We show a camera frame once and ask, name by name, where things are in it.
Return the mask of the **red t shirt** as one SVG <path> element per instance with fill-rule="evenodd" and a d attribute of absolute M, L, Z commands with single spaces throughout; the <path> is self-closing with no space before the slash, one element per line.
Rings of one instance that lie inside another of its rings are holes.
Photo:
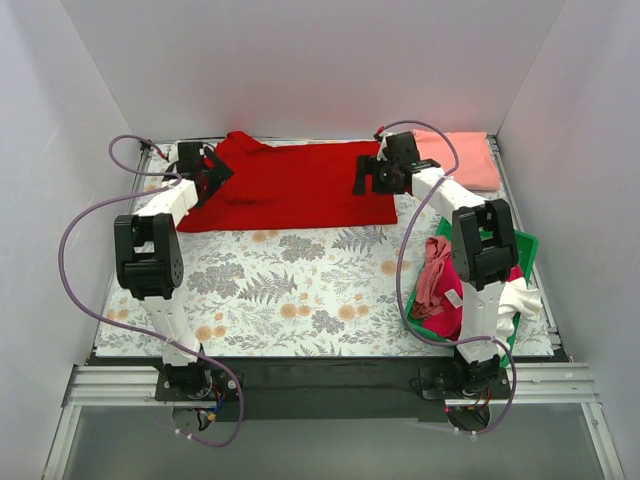
<path fill-rule="evenodd" d="M 215 154 L 233 176 L 180 222 L 182 233 L 391 225 L 392 196 L 355 195 L 357 159 L 374 155 L 374 141 L 269 146 L 241 131 Z"/>

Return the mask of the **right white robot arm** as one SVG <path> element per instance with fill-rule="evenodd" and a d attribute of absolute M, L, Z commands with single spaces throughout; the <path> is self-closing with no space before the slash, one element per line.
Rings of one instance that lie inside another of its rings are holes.
<path fill-rule="evenodd" d="M 452 263 L 462 284 L 461 331 L 450 344 L 454 356 L 419 384 L 475 397 L 500 378 L 501 360 L 511 356 L 497 336 L 500 297 L 519 260 L 510 206 L 472 193 L 452 169 L 421 159 L 412 133 L 383 126 L 374 138 L 379 150 L 358 158 L 354 194 L 408 192 L 420 199 L 421 208 L 432 206 L 451 226 Z"/>

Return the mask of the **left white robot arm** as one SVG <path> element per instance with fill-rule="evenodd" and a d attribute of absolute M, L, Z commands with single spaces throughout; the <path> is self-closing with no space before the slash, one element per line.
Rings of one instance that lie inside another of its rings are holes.
<path fill-rule="evenodd" d="M 184 262 L 177 227 L 233 176 L 232 169 L 203 141 L 177 141 L 168 152 L 163 191 L 131 215 L 114 221 L 116 276 L 141 302 L 154 331 L 164 337 L 162 371 L 168 386 L 200 400 L 213 390 L 210 368 L 184 310 Z"/>

